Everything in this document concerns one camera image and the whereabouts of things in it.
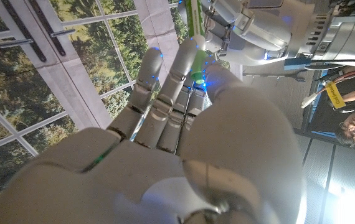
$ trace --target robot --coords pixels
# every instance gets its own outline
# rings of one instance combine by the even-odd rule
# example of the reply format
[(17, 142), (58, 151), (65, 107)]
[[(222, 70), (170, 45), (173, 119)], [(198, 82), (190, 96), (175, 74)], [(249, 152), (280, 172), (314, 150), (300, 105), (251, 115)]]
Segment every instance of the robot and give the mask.
[[(330, 1), (324, 14), (297, 0), (200, 2), (206, 49), (221, 60), (245, 66), (284, 60), (285, 69), (355, 66), (355, 0)], [(184, 0), (178, 9), (187, 23)], [(330, 64), (310, 65), (320, 62)]]
[[(288, 120), (212, 57), (206, 84), (193, 84), (200, 44), (182, 43), (131, 141), (162, 62), (149, 49), (126, 108), (106, 130), (84, 129), (18, 172), (0, 196), (0, 223), (303, 223)], [(213, 104), (203, 111), (205, 92)]]

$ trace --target cable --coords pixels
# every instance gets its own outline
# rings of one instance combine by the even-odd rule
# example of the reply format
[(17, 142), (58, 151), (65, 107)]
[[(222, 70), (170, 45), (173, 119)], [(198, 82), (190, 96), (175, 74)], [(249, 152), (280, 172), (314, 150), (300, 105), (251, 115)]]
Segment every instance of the cable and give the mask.
[(311, 71), (320, 71), (320, 70), (329, 70), (329, 69), (334, 69), (334, 68), (341, 68), (346, 65), (336, 65), (336, 64), (328, 64), (328, 65), (308, 65), (305, 66), (306, 70), (311, 70)]
[[(334, 79), (333, 82), (335, 84), (337, 84), (337, 83), (340, 83), (342, 81), (349, 80), (351, 78), (355, 78), (355, 71), (345, 73), (344, 75), (341, 75), (338, 78)], [(322, 93), (325, 90), (326, 90), (326, 87), (323, 87), (319, 92), (317, 92), (317, 95), (319, 95), (320, 93)]]
[(311, 60), (311, 63), (323, 63), (323, 62), (355, 62), (355, 59), (344, 59), (344, 60)]

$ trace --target robotic finger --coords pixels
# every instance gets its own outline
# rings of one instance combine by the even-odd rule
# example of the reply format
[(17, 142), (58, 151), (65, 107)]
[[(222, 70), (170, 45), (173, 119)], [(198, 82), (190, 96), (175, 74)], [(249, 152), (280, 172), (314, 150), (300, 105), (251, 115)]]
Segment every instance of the robotic finger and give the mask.
[(169, 75), (154, 101), (149, 114), (136, 135), (135, 142), (155, 148), (169, 115), (178, 98), (199, 46), (195, 40), (186, 39), (180, 46)]
[[(218, 63), (212, 57), (207, 57), (202, 64), (203, 73), (206, 71), (206, 68), (209, 65)], [(185, 141), (188, 139), (190, 135), (191, 126), (199, 113), (204, 110), (204, 100), (207, 95), (206, 90), (206, 83), (204, 84), (197, 84), (195, 83), (192, 88), (192, 94), (190, 96), (190, 100), (187, 106), (186, 115), (184, 118), (184, 124), (182, 126), (181, 135), (179, 137), (179, 142), (176, 148), (176, 155), (180, 155), (182, 151), (182, 147), (185, 144)]]
[(186, 77), (179, 96), (173, 105), (173, 110), (169, 116), (168, 122), (165, 125), (164, 131), (159, 138), (157, 148), (175, 154), (178, 144), (181, 128), (184, 123), (184, 118), (187, 110), (187, 102), (191, 99), (194, 80), (190, 75)]
[(132, 137), (151, 100), (151, 94), (156, 86), (161, 64), (161, 51), (156, 48), (148, 49), (143, 57), (129, 103), (109, 125), (108, 130), (117, 132), (123, 139)]

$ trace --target bright light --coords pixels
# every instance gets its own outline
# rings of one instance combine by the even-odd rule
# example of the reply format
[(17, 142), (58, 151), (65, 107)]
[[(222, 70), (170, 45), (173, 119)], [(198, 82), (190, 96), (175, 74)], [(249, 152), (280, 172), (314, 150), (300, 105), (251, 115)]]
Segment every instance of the bright light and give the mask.
[(355, 194), (343, 190), (334, 208), (334, 223), (355, 224)]

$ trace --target metal wall panel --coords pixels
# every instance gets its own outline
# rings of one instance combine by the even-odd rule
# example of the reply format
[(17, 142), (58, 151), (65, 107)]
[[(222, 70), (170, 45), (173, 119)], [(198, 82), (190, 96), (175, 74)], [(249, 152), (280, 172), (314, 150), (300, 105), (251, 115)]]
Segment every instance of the metal wall panel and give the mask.
[(303, 168), (306, 175), (308, 206), (305, 223), (319, 222), (332, 153), (331, 143), (315, 139), (312, 141)]
[(323, 223), (355, 224), (355, 150), (337, 146)]
[(306, 150), (308, 149), (308, 145), (310, 142), (310, 138), (301, 136), (299, 134), (296, 134), (296, 138), (298, 140), (298, 144), (300, 145), (300, 151), (302, 155), (302, 159), (305, 156)]

